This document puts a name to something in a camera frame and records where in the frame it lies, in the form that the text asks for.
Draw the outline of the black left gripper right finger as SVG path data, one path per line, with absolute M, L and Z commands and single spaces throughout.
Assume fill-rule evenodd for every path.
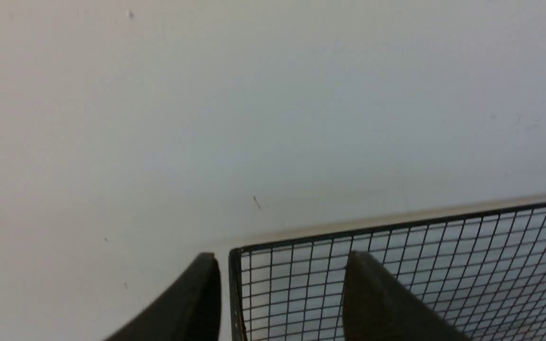
M 342 323 L 346 341 L 467 341 L 365 251 L 346 265 Z

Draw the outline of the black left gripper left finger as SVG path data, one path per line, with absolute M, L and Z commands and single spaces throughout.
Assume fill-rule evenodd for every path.
M 202 252 L 156 300 L 108 337 L 109 341 L 217 341 L 221 275 L 211 252 Z

